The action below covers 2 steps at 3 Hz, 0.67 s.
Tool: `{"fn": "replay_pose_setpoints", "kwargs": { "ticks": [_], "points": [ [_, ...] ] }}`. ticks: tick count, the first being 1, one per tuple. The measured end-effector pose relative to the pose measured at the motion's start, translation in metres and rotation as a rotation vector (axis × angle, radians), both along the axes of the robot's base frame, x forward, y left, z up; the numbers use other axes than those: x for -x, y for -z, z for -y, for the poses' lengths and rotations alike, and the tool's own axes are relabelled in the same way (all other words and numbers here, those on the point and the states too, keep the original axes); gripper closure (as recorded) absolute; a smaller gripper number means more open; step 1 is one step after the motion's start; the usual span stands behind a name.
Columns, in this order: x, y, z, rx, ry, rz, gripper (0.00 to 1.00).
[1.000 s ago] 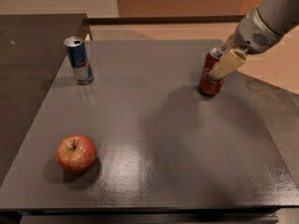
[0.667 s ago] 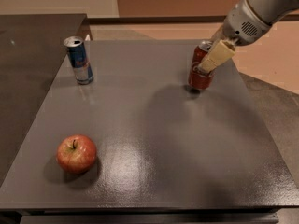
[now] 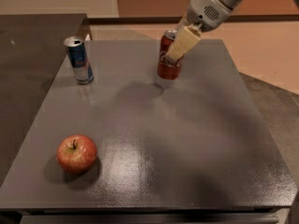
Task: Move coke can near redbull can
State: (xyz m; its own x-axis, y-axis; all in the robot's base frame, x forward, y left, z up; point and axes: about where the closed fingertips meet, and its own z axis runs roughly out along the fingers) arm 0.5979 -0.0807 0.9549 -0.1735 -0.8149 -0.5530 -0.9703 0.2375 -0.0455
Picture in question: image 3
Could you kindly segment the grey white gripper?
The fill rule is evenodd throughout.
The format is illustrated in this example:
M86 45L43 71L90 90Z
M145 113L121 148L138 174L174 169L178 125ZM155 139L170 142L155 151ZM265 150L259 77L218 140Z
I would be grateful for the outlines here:
M187 14L181 17L177 25L176 38L165 56L170 61L179 60L199 43L201 31L215 30L230 17L231 13L232 10L221 0L191 0Z

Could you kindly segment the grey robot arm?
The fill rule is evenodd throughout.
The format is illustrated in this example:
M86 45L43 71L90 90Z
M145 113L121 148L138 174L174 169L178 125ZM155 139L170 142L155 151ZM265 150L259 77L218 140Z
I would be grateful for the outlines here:
M165 56L174 62L201 40L201 34L224 23L242 0L191 0L178 23L177 34Z

